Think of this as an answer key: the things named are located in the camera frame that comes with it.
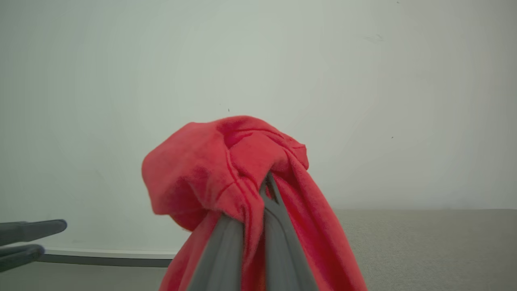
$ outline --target red fabric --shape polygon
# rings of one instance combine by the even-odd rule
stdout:
[[[264,203],[271,170],[321,291],[367,290],[345,233],[307,169],[305,145],[252,117],[189,123],[152,150],[142,175],[156,214],[193,231],[160,290],[187,288],[221,212],[244,222],[242,290],[264,290]]]

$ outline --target dark gray plastic part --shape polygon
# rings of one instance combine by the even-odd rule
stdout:
[[[267,290],[317,291],[316,280],[271,173],[262,183],[260,194],[264,200]]]
[[[264,179],[260,195],[264,200],[267,290],[317,291],[316,280],[271,173]],[[243,224],[222,214],[187,291],[240,290],[243,241]]]
[[[243,247],[243,224],[221,214],[187,291],[239,291]]]

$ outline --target crumpled cloth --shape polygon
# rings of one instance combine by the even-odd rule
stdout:
[[[221,212],[245,225],[242,290],[265,290],[259,189],[268,171],[319,289],[367,290],[343,228],[308,168],[305,145],[247,116],[189,123],[152,150],[142,176],[153,211],[192,231],[160,290],[186,290]]]

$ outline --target white wall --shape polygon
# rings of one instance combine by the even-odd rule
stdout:
[[[249,114],[338,208],[517,208],[513,0],[1,1],[0,221],[50,248],[177,251],[143,157]]]

